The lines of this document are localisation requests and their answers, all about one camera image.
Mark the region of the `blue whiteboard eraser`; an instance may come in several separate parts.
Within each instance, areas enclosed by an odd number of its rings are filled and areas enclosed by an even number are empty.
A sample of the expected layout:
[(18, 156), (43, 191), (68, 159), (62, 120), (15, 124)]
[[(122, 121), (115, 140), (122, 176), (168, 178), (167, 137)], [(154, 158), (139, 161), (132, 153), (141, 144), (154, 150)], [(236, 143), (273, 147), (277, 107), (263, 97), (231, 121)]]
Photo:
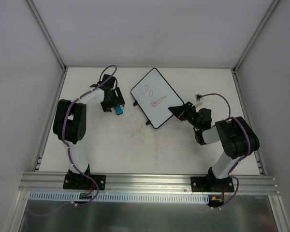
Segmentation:
[(115, 109), (116, 115), (121, 115), (121, 114), (123, 114), (123, 110), (122, 110), (122, 108), (121, 108), (120, 105), (115, 106), (114, 109)]

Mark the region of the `white board with black frame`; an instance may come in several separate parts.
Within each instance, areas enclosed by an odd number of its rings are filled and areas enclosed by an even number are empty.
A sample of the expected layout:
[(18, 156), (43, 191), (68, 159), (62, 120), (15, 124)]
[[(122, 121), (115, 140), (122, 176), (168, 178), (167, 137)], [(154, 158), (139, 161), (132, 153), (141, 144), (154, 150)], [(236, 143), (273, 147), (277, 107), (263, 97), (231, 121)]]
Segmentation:
[(132, 89), (131, 95), (153, 128), (160, 128), (173, 113), (169, 107), (182, 106), (183, 100), (157, 68), (152, 68)]

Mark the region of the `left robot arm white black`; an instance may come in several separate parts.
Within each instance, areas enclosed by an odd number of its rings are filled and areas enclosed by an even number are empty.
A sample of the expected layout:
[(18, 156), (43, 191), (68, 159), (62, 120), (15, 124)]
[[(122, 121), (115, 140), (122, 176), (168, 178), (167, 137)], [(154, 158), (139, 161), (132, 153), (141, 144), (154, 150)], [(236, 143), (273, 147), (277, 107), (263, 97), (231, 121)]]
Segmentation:
[(53, 133), (63, 142), (67, 150), (70, 168), (65, 175), (64, 189), (97, 189), (98, 180), (91, 176), (82, 139), (87, 130), (87, 109), (100, 104), (107, 113), (115, 110), (123, 114), (124, 98), (116, 77), (108, 74), (100, 76), (96, 84), (74, 101), (61, 99), (53, 123)]

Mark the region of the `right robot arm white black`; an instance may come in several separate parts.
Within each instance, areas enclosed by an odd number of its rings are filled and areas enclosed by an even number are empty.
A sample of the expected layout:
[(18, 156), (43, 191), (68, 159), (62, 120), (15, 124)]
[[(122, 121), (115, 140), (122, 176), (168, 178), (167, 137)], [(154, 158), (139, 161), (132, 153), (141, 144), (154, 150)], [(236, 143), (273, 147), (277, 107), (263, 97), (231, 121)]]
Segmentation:
[(211, 110), (196, 111), (192, 103), (169, 107), (172, 114), (193, 126), (195, 140), (200, 145), (220, 142), (223, 152), (204, 177), (191, 177), (192, 192), (234, 192), (231, 173), (238, 163), (260, 147), (254, 131), (241, 117), (217, 121), (212, 126)]

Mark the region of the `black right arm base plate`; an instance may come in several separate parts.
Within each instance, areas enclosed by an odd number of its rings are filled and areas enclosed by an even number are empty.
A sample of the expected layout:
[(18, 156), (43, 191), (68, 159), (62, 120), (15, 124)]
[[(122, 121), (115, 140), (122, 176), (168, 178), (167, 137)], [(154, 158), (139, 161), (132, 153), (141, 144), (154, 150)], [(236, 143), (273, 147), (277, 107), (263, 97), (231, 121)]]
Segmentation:
[(207, 180), (205, 176), (193, 176), (190, 178), (190, 183), (192, 192), (234, 192), (234, 185), (231, 177)]

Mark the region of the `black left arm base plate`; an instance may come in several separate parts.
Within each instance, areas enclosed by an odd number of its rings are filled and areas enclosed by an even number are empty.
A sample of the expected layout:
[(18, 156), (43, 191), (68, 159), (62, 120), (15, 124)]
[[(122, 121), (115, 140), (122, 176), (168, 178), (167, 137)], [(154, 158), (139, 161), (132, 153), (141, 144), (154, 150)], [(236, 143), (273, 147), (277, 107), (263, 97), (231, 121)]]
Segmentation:
[[(106, 176), (91, 174), (90, 177), (97, 183), (99, 190), (105, 190)], [(63, 182), (63, 189), (89, 190), (93, 182), (81, 174), (67, 173)]]

